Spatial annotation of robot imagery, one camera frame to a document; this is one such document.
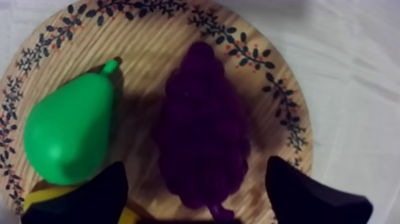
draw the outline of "grape bunch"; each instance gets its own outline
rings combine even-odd
[[[244,109],[212,47],[194,43],[165,92],[155,140],[167,188],[190,209],[232,219],[221,204],[243,182],[250,144]]]

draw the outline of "floral border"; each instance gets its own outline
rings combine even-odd
[[[177,13],[186,13],[188,10],[188,4],[183,0],[98,0],[96,7],[92,9],[88,9],[87,4],[81,4],[78,9],[69,5],[67,7],[68,16],[59,18],[62,25],[46,26],[46,33],[39,35],[36,45],[33,48],[24,48],[21,51],[21,58],[15,62],[15,66],[23,71],[24,76],[28,76],[34,67],[39,68],[44,57],[48,57],[54,51],[58,52],[66,42],[72,45],[77,30],[85,28],[82,22],[83,18],[96,18],[97,25],[102,26],[106,19],[114,20],[118,13],[124,14],[128,20],[134,20],[151,13],[161,13],[161,15],[171,18]],[[296,91],[286,89],[286,80],[276,80],[271,74],[271,71],[275,69],[275,65],[268,60],[271,50],[260,50],[257,44],[254,45],[253,49],[250,49],[246,33],[240,32],[238,34],[237,28],[220,24],[218,16],[212,8],[202,10],[199,5],[194,5],[190,9],[188,24],[203,28],[201,35],[212,36],[217,45],[227,42],[227,55],[240,59],[236,68],[253,66],[254,73],[260,70],[262,66],[268,69],[265,78],[270,85],[263,87],[262,91],[273,93],[273,100],[280,100],[275,117],[280,119],[280,124],[286,126],[289,131],[287,145],[288,147],[292,146],[297,154],[293,160],[288,162],[299,169],[302,161],[299,153],[302,151],[302,147],[307,144],[302,136],[306,128],[300,127],[300,117],[295,115],[299,106],[290,98]],[[8,162],[10,155],[15,154],[15,149],[10,146],[13,140],[7,136],[18,128],[17,125],[12,123],[17,120],[16,106],[23,97],[21,92],[23,76],[15,78],[8,76],[7,81],[7,88],[3,90],[5,95],[5,101],[2,104],[4,113],[0,117],[0,148],[2,148],[0,169],[4,169],[4,176],[9,178],[6,190],[10,191],[9,195],[17,205],[15,212],[21,215],[23,214],[24,198],[22,193],[24,190],[19,182],[22,178],[15,174],[13,165]]]

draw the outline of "round wooden tray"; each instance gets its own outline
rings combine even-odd
[[[186,209],[166,190],[149,134],[166,78],[198,40],[214,47],[249,111],[249,172],[224,206],[245,223],[274,222],[264,186],[267,160],[279,155],[310,173],[313,140],[307,106],[268,39],[235,13],[206,0],[77,2],[27,38],[0,83],[0,191],[7,206],[21,214],[24,195],[40,180],[23,149],[31,108],[70,79],[120,57],[114,86],[121,95],[110,158],[125,163],[130,199],[157,218],[210,218],[206,209]]]

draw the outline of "white fabric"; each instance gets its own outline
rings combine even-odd
[[[30,32],[73,0],[0,0],[0,74]],[[313,177],[400,223],[400,2],[218,0],[265,34],[310,110]]]

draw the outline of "green pear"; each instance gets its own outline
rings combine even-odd
[[[33,107],[24,147],[30,164],[46,181],[82,182],[104,161],[113,104],[107,76],[117,67],[118,62],[111,60],[100,74],[84,74]]]

